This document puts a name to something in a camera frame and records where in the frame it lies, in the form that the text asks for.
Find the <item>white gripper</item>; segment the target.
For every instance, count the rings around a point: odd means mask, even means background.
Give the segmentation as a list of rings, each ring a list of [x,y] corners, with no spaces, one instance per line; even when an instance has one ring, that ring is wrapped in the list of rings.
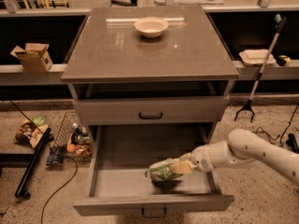
[[[197,147],[192,152],[180,156],[179,160],[179,162],[170,165],[171,170],[175,174],[190,174],[194,169],[206,173],[215,169],[209,145]]]

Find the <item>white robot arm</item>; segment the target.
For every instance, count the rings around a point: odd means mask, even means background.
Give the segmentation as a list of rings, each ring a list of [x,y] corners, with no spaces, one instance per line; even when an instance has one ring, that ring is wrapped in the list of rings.
[[[226,141],[197,147],[170,165],[175,174],[210,172],[220,167],[242,168],[255,161],[267,165],[293,184],[299,185],[299,155],[271,145],[244,129],[229,132]]]

